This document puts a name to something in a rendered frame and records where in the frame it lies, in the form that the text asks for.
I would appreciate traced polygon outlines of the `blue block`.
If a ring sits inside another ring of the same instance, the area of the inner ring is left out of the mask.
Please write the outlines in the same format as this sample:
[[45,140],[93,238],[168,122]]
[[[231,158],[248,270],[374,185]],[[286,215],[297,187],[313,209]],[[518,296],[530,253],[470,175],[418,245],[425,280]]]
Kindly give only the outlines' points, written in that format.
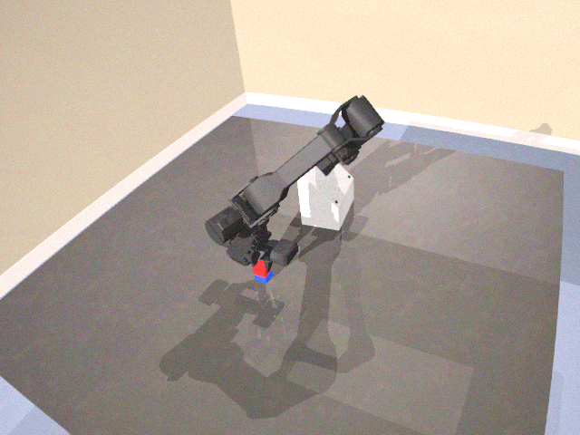
[[273,270],[271,270],[271,271],[270,271],[270,273],[269,273],[269,274],[266,276],[266,278],[263,278],[263,277],[260,277],[260,276],[257,276],[257,275],[254,275],[254,276],[255,276],[255,280],[256,280],[256,281],[259,281],[259,282],[261,282],[261,283],[267,284],[267,282],[268,282],[268,281],[271,279],[271,277],[273,276]]

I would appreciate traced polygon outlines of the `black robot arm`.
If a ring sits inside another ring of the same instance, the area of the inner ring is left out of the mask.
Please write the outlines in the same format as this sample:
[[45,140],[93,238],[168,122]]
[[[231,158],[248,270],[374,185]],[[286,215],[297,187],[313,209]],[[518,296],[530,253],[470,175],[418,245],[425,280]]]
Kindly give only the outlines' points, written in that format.
[[[345,122],[337,127],[341,116]],[[385,120],[374,109],[364,94],[354,95],[333,113],[329,123],[318,131],[318,136],[301,148],[275,172],[255,176],[228,198],[229,206],[206,221],[205,227],[214,242],[223,245],[233,239],[227,255],[242,266],[255,264],[264,247],[257,235],[244,233],[245,227],[263,224],[278,210],[289,188],[313,167],[325,176],[341,161],[352,163],[362,145],[383,130]],[[239,196],[241,192],[243,195]]]

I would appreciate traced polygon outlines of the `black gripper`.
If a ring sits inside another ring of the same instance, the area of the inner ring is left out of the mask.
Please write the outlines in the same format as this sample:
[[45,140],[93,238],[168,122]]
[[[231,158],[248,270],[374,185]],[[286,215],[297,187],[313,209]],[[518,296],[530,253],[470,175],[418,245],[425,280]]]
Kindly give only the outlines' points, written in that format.
[[[269,222],[269,219],[265,221],[260,226],[254,226],[252,228],[245,227],[244,233],[249,234],[253,233],[258,236],[263,244],[263,249],[261,251],[265,252],[259,260],[264,261],[265,271],[269,273],[272,264],[277,264],[280,266],[288,266],[292,259],[298,252],[298,245],[296,242],[289,241],[286,239],[278,240],[269,240],[272,236],[270,231],[267,231],[266,224]],[[231,244],[231,241],[237,237],[238,233],[231,237],[227,242],[225,242],[222,246],[228,248]]]

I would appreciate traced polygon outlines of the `red block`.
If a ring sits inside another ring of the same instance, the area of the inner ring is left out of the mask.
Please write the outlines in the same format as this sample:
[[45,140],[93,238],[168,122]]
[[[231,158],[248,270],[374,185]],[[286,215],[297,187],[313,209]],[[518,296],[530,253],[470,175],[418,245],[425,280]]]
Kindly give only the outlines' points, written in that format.
[[[272,270],[272,267],[270,269],[270,271]],[[269,273],[270,273],[269,271]],[[256,276],[260,276],[263,278],[266,278],[266,276],[269,274],[265,271],[265,266],[264,266],[264,261],[259,260],[258,263],[253,267],[253,273]]]

